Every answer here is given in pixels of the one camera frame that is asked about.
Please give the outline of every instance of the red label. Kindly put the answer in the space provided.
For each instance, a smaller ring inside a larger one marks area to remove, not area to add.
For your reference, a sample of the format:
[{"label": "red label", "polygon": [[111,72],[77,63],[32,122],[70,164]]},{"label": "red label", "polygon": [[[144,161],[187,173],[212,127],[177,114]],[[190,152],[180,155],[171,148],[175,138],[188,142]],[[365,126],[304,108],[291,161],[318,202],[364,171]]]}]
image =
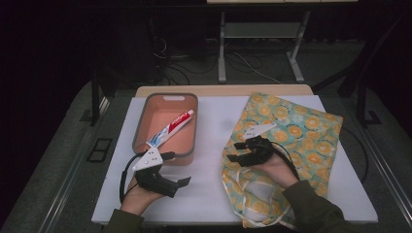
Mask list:
[{"label": "red label", "polygon": [[179,126],[182,122],[187,120],[190,117],[189,113],[182,113],[180,116],[175,118],[169,125],[169,132],[172,132],[177,126]]}]

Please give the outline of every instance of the plastic tray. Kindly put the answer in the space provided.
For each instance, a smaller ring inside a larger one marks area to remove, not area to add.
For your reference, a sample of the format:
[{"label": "plastic tray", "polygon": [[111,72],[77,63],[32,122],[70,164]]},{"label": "plastic tray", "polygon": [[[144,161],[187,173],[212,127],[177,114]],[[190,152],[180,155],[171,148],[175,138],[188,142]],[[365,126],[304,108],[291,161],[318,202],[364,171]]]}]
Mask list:
[{"label": "plastic tray", "polygon": [[192,93],[154,93],[147,97],[133,140],[134,152],[149,149],[146,144],[153,135],[161,131],[183,112],[193,110],[191,120],[164,144],[160,153],[174,151],[175,158],[163,165],[184,166],[193,161],[193,150],[197,123],[197,96]]}]

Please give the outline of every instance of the fabric bag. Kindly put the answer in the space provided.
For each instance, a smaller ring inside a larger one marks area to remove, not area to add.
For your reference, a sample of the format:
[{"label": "fabric bag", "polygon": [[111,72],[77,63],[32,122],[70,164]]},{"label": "fabric bag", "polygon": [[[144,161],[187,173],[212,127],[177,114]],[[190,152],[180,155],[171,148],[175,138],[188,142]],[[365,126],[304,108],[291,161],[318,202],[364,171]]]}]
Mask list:
[{"label": "fabric bag", "polygon": [[294,229],[293,213],[283,188],[263,172],[230,162],[228,154],[242,154],[235,143],[253,125],[276,124],[262,138],[279,144],[292,159],[301,180],[308,180],[318,195],[326,197],[330,169],[343,118],[264,93],[250,96],[242,116],[223,150],[222,180],[234,213],[243,226],[264,227],[276,223]]}]

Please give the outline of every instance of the sleeve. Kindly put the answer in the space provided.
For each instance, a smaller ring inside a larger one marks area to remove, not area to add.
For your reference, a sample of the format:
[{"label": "sleeve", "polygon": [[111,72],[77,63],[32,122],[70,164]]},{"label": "sleeve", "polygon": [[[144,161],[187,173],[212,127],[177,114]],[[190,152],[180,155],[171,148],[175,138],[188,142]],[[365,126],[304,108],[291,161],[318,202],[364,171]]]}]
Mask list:
[{"label": "sleeve", "polygon": [[360,232],[346,221],[339,207],[319,196],[307,182],[298,182],[283,192],[292,205],[296,228],[301,233]]},{"label": "sleeve", "polygon": [[135,233],[140,232],[144,218],[134,214],[113,210],[109,223],[104,227],[104,233]]}]

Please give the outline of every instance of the hand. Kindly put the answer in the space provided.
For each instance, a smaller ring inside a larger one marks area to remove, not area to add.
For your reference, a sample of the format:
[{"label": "hand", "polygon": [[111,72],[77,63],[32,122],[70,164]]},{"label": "hand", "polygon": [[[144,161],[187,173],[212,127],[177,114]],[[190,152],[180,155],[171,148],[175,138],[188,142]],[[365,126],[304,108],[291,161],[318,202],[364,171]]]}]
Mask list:
[{"label": "hand", "polygon": [[136,216],[141,215],[157,199],[163,195],[148,191],[137,184],[136,178],[130,181],[127,194],[124,196],[120,209],[132,213]]},{"label": "hand", "polygon": [[265,163],[251,166],[251,168],[265,172],[273,182],[284,189],[298,182],[286,162],[275,153]]}]

